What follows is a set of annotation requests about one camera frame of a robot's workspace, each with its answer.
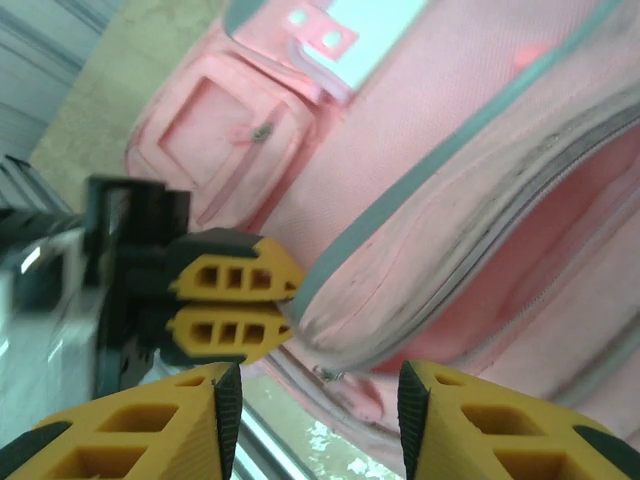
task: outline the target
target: floor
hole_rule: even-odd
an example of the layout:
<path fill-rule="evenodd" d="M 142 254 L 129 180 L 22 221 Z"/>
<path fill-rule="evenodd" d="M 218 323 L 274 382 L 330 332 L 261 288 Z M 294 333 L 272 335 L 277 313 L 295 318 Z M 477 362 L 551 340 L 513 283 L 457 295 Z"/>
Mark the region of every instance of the floor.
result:
<path fill-rule="evenodd" d="M 89 174 L 123 173 L 122 153 L 137 115 L 220 4 L 122 1 L 30 158 L 73 208 L 83 208 Z M 248 379 L 245 396 L 320 479 L 398 478 L 307 415 L 268 377 Z"/>

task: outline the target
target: pink backpack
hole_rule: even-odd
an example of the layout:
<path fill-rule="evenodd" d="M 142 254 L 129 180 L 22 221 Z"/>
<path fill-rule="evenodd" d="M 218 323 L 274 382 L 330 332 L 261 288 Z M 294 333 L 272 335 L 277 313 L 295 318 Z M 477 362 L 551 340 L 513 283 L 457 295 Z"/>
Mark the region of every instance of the pink backpack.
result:
<path fill-rule="evenodd" d="M 640 448 L 637 1 L 230 2 L 126 165 L 308 270 L 262 367 L 390 468 L 406 358 Z"/>

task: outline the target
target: yellow plastic part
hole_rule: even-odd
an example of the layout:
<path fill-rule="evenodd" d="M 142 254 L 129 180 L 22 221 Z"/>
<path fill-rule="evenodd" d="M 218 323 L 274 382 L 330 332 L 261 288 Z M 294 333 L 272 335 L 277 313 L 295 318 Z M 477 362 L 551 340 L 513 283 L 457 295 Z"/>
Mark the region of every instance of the yellow plastic part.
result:
<path fill-rule="evenodd" d="M 246 355 L 261 359 L 291 338 L 273 304 L 187 306 L 167 323 L 173 340 L 190 357 Z"/>
<path fill-rule="evenodd" d="M 9 480 L 219 480 L 213 381 L 206 365 L 60 412 L 72 425 Z"/>
<path fill-rule="evenodd" d="M 599 423 L 452 368 L 411 366 L 430 390 L 416 479 L 628 480 L 573 430 L 610 433 Z"/>
<path fill-rule="evenodd" d="M 253 247 L 258 258 L 201 255 L 171 288 L 179 299 L 275 302 L 293 298 L 304 270 L 271 238 Z"/>

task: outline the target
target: wall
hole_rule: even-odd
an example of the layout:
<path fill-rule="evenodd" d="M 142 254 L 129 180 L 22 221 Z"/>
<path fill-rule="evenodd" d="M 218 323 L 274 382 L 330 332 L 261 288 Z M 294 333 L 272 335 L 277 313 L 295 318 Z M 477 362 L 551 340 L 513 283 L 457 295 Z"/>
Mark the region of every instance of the wall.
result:
<path fill-rule="evenodd" d="M 0 0 L 0 154 L 27 159 L 119 0 Z"/>

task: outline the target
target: zipper pull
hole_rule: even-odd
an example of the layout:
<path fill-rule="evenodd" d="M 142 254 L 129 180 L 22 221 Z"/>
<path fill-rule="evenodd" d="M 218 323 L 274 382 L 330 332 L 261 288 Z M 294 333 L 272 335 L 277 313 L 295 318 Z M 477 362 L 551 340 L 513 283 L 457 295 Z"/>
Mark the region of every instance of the zipper pull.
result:
<path fill-rule="evenodd" d="M 229 142 L 234 145 L 244 143 L 264 143 L 273 133 L 273 124 L 265 123 L 259 127 L 237 126 L 229 132 Z"/>
<path fill-rule="evenodd" d="M 358 385 L 358 379 L 350 381 L 343 372 L 330 372 L 318 365 L 313 367 L 313 373 L 325 383 L 325 391 L 358 420 L 365 423 L 382 420 L 382 405 Z"/>

